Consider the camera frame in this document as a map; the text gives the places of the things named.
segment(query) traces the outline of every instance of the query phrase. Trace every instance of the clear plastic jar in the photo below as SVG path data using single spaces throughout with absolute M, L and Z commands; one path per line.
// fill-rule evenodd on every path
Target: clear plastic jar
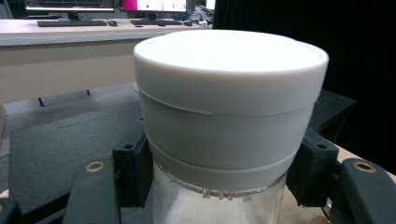
M 154 162 L 154 224 L 275 224 L 285 183 L 286 174 L 257 189 L 203 189 L 175 178 Z

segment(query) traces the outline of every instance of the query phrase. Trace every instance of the plastic container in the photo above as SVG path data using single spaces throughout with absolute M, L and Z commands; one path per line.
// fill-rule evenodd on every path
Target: plastic container
M 154 224 L 274 224 L 285 182 L 282 175 L 270 186 L 209 190 L 178 180 L 154 162 Z
M 240 206 L 252 209 L 247 216 L 254 217 L 278 208 L 282 177 L 318 99 L 327 53 L 280 35 L 198 30 L 142 41 L 134 48 L 134 57 L 145 132 L 156 162 L 172 176 L 167 182 L 209 192 L 251 192 L 280 183 L 269 193 L 272 196 L 249 195 L 255 199 L 251 203 L 265 200 L 249 205 L 244 197 L 229 202 L 203 199 L 200 193 L 186 191 L 185 184 L 164 184 L 157 172 L 160 193 L 154 197 L 161 204 L 157 208 L 194 213 L 199 205 L 201 218 L 212 207 L 226 217 L 237 214 Z M 184 203 L 178 203 L 180 195 Z M 266 220 L 276 220 L 276 209 L 271 211 Z M 163 223 L 167 212 L 154 213 L 157 223 Z

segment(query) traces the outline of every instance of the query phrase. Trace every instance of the white lid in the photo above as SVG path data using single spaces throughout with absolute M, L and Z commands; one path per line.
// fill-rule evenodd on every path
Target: white lid
M 285 36 L 230 30 L 151 38 L 134 48 L 134 56 L 137 70 L 152 67 L 144 76 L 137 71 L 141 91 L 206 114 L 267 115 L 310 105 L 328 62 L 322 49 Z
M 151 38 L 134 56 L 155 159 L 183 181 L 235 190 L 287 171 L 329 60 L 285 36 L 229 30 Z

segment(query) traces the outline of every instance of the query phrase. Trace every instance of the white desk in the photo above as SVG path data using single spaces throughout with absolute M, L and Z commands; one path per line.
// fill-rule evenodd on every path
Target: white desk
M 134 46 L 199 26 L 38 27 L 0 20 L 0 104 L 133 82 Z

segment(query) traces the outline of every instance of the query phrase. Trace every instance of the dark background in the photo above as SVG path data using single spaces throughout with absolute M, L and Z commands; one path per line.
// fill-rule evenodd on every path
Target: dark background
M 285 35 L 326 50 L 323 89 L 357 101 L 336 144 L 396 174 L 390 1 L 217 0 L 214 28 Z

